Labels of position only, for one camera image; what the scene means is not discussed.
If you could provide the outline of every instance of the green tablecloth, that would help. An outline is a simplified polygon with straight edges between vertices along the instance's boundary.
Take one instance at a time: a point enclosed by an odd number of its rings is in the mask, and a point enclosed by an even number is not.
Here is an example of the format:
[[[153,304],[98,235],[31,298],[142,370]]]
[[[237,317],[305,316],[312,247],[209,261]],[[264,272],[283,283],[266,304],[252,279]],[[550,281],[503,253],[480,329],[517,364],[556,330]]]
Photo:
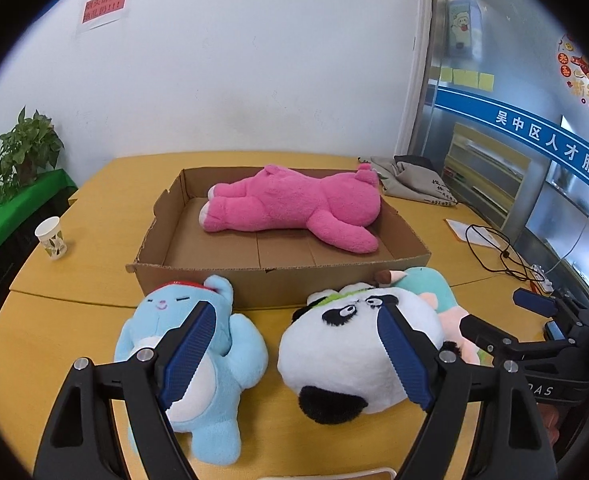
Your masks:
[[[32,186],[0,205],[0,246],[24,220],[65,187],[76,188],[65,171],[48,171],[40,174]]]

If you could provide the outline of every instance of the pink plush bear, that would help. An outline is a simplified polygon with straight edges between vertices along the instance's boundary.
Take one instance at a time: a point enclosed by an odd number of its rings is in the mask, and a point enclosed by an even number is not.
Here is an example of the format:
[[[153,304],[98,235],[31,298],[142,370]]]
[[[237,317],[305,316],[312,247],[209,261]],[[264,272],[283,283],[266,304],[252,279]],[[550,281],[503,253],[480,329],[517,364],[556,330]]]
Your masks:
[[[365,226],[379,216],[379,179],[370,164],[325,178],[266,166],[234,184],[216,184],[199,214],[208,232],[307,228],[324,242],[372,253],[378,241]]]

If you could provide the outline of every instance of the gray bag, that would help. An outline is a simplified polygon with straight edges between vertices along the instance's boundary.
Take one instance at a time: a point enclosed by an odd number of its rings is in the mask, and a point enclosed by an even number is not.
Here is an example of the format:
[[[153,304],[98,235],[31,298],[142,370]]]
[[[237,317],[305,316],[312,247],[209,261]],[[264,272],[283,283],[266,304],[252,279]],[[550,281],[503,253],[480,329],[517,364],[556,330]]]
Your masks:
[[[360,156],[359,162],[370,162],[379,174],[383,192],[388,196],[407,198],[434,205],[456,205],[448,187],[438,173],[407,162],[396,162],[386,156]]]

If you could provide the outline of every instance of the yellow table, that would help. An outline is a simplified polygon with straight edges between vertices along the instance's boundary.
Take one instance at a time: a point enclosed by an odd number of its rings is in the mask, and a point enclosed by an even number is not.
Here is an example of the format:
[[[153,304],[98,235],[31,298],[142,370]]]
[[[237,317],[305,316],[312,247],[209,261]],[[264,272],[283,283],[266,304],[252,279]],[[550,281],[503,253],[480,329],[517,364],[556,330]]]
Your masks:
[[[127,274],[154,218],[152,207],[183,168],[200,166],[263,166],[276,163],[291,168],[357,167],[354,157],[305,153],[213,152],[169,153],[117,158],[99,171],[72,197],[62,217],[68,254],[51,262],[37,247],[10,290],[56,300],[136,307],[142,292],[136,277]],[[474,259],[467,244],[456,241],[445,218],[481,222],[466,206],[442,207],[389,198],[403,218],[433,253],[430,266],[450,285],[490,277]],[[498,267],[498,252],[477,247],[491,268]]]
[[[495,276],[453,288],[459,302],[521,340],[541,338],[542,318],[511,301],[520,283]],[[225,470],[191,462],[203,480],[261,476],[336,474],[389,466],[398,469],[423,421],[409,401],[375,415],[362,415],[340,426],[320,426],[299,410],[296,396],[276,370],[278,344],[292,309],[246,313],[263,334],[270,352],[268,371],[246,391],[239,406],[242,454]],[[0,429],[31,469],[50,409],[72,362],[87,356],[100,364],[111,360],[129,308],[39,298],[11,292],[0,313]],[[476,424],[471,405],[448,478],[460,478]],[[145,479],[142,465],[127,444],[122,403],[116,410],[122,445],[133,480]],[[189,442],[180,439],[186,452]]]

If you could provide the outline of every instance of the potted plant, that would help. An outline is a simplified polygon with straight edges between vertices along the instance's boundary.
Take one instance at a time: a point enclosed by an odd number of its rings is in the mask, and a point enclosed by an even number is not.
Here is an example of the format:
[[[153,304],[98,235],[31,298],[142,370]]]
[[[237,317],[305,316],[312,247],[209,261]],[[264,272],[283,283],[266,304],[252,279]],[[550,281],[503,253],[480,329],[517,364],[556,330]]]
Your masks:
[[[54,169],[63,143],[49,117],[38,110],[26,118],[26,108],[18,115],[17,124],[0,135],[0,203],[14,197],[21,187],[36,180],[36,169],[48,164]]]

